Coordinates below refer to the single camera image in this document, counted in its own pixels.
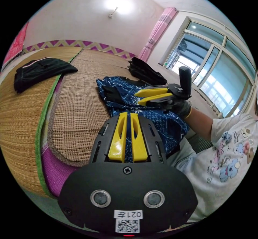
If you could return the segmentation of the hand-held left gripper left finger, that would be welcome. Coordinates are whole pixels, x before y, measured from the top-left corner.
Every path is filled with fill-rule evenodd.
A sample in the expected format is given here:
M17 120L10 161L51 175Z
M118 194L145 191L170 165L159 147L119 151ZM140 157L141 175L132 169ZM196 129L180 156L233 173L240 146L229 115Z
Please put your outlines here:
M127 137L127 113L120 113L111 141L108 158L110 161L125 161Z

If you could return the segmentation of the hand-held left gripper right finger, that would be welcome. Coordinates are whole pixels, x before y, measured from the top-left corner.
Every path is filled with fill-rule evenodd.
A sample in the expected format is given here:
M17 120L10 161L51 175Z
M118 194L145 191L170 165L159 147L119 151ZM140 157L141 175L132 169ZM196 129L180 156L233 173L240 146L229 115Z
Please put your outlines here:
M148 158L138 114L130 114L133 162L144 162Z

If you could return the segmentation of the person's right hand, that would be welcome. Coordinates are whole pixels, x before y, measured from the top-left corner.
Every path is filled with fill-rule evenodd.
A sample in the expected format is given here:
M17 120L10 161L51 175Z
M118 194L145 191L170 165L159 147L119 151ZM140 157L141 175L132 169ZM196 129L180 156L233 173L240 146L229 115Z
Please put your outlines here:
M187 100L169 100L165 105L164 113L172 112L181 119L186 119L192 111L192 106Z

